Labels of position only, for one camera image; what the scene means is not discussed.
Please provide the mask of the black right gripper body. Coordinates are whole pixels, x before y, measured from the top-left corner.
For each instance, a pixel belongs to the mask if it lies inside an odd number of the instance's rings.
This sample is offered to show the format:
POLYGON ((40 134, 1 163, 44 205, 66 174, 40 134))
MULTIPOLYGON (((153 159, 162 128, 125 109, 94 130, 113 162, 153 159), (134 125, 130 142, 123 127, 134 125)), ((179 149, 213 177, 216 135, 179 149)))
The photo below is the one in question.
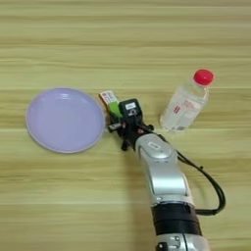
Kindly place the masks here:
POLYGON ((121 127, 116 132, 123 141, 123 148, 134 148, 136 140, 148 133, 141 116, 134 115, 127 119, 114 117, 114 122, 121 124, 121 127))

